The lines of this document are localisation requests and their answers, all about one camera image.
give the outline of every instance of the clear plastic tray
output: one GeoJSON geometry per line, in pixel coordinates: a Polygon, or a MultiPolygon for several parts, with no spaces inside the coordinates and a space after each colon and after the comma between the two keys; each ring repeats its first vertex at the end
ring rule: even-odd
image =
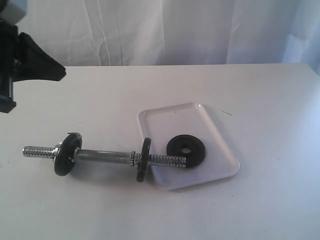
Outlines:
{"type": "Polygon", "coordinates": [[[205,159],[195,168],[152,166],[154,181],[160,188],[180,189],[228,178],[239,171],[239,161],[202,104],[145,110],[137,118],[142,137],[152,139],[152,154],[166,155],[168,142],[177,135],[195,136],[205,146],[205,159]]]}

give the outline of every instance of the white curtain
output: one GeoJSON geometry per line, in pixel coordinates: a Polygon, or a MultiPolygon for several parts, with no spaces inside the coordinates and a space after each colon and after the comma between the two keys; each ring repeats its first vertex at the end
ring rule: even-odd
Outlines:
{"type": "Polygon", "coordinates": [[[28,0],[20,31],[65,66],[307,63],[320,0],[28,0]]]}

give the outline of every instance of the metal rod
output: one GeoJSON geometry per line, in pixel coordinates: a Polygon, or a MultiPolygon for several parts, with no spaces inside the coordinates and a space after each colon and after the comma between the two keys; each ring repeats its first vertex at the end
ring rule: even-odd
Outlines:
{"type": "Polygon", "coordinates": [[[111,164],[128,164],[134,159],[135,152],[117,152],[117,151],[95,151],[78,149],[75,151],[73,160],[75,162],[88,161],[111,164]]]}

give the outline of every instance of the white table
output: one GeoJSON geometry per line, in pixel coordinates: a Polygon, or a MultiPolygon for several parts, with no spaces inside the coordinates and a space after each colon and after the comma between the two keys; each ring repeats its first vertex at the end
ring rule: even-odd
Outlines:
{"type": "Polygon", "coordinates": [[[0,115],[3,240],[320,238],[320,78],[304,64],[68,67],[61,82],[15,83],[14,96],[0,115]],[[22,156],[67,132],[85,149],[140,151],[137,114],[188,102],[219,124],[235,177],[164,191],[126,165],[59,177],[22,156]]]}

